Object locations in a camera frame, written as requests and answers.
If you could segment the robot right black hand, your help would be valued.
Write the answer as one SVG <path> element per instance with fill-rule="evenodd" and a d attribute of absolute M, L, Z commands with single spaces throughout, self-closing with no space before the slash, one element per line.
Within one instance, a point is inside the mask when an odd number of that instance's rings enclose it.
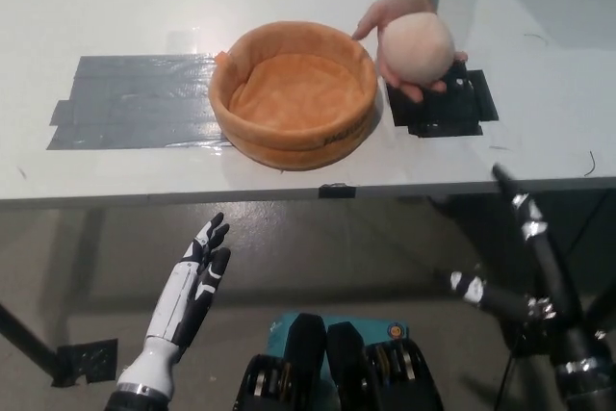
<path fill-rule="evenodd" d="M 436 270 L 436 281 L 452 295 L 498 320 L 503 337 L 512 342 L 510 349 L 521 356 L 547 354 L 555 365 L 592 356 L 609 357 L 608 348 L 586 319 L 573 277 L 535 198 L 523 191 L 504 166 L 493 165 L 492 176 L 536 263 L 536 293 L 519 295 L 459 270 Z"/>

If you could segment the person's bare hand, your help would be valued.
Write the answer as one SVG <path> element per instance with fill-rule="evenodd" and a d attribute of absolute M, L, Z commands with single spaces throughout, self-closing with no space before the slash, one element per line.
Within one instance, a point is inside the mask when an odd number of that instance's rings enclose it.
<path fill-rule="evenodd" d="M 468 56 L 454 47 L 431 0 L 376 0 L 359 20 L 356 40 L 377 32 L 376 64 L 383 80 L 415 102 L 426 91 L 443 93 L 443 77 Z"/>

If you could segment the robot left white hand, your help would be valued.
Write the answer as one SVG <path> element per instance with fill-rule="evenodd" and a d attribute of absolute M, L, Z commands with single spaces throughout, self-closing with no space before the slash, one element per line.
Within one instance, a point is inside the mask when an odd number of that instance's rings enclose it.
<path fill-rule="evenodd" d="M 231 252 L 222 245 L 229 225 L 213 216 L 176 262 L 148 325 L 143 349 L 120 375 L 121 392 L 170 402 L 173 368 L 190 347 L 214 301 Z"/>

